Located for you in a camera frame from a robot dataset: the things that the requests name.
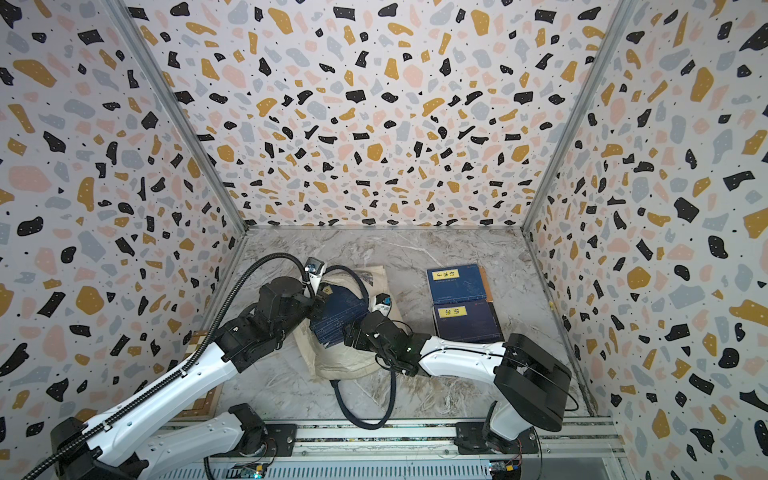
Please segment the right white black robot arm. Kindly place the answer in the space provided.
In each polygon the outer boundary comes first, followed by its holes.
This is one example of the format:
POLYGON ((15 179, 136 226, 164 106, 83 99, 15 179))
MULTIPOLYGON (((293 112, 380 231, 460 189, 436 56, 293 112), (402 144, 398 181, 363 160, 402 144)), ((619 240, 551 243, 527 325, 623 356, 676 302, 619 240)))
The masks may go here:
POLYGON ((477 344, 406 332, 379 311, 343 328, 344 344, 370 351, 393 376, 455 377, 493 385, 504 397, 489 407, 477 433, 458 432, 463 452, 506 453, 536 428, 562 430, 570 370, 522 334, 504 342, 477 344))

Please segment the navy book with yellow label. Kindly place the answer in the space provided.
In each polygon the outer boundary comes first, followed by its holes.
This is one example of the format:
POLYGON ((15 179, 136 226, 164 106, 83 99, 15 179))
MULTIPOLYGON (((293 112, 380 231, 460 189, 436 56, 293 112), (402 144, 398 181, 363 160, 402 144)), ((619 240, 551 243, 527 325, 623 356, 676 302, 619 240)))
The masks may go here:
POLYGON ((432 301, 436 305, 492 299, 485 270, 478 264, 429 269, 426 277, 432 301))

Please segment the cream canvas tote bag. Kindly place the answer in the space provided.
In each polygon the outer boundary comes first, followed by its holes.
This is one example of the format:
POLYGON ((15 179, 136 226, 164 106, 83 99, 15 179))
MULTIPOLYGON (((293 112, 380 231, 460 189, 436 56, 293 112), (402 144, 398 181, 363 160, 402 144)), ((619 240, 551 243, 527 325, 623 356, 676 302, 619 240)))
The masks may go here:
MULTIPOLYGON (((368 302, 367 314, 370 312, 371 300, 376 294, 390 294, 387 273, 381 265, 359 269, 340 265, 331 266, 328 268, 323 282, 345 286, 360 298, 365 297, 368 302)), ((398 307, 393 300, 392 302, 393 307, 389 316, 393 320, 400 320, 401 315, 398 307)), ((396 374, 394 372, 390 374, 389 399, 383 417, 374 423, 358 418, 344 403, 340 382, 356 380, 373 374, 383 368, 383 362, 378 360, 373 352, 356 350, 345 346, 343 342, 324 348, 311 332, 309 324, 310 322, 307 320, 297 327, 294 331, 294 337, 307 364, 310 377, 315 381, 326 380, 331 384, 343 416, 353 425, 365 430, 378 430, 384 427, 393 413, 396 402, 396 374)))

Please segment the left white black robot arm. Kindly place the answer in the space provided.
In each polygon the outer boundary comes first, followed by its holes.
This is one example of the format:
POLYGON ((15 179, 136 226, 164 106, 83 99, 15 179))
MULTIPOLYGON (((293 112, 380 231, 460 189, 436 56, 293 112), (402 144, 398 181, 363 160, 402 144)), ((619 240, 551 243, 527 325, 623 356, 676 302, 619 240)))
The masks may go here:
POLYGON ((196 460, 236 449, 257 450, 261 418, 237 405, 201 425, 160 433, 194 400, 282 347, 304 320, 323 314, 326 296, 279 277, 256 303, 218 327, 208 346, 130 399, 86 422, 70 418, 51 434, 60 479, 155 479, 196 460))

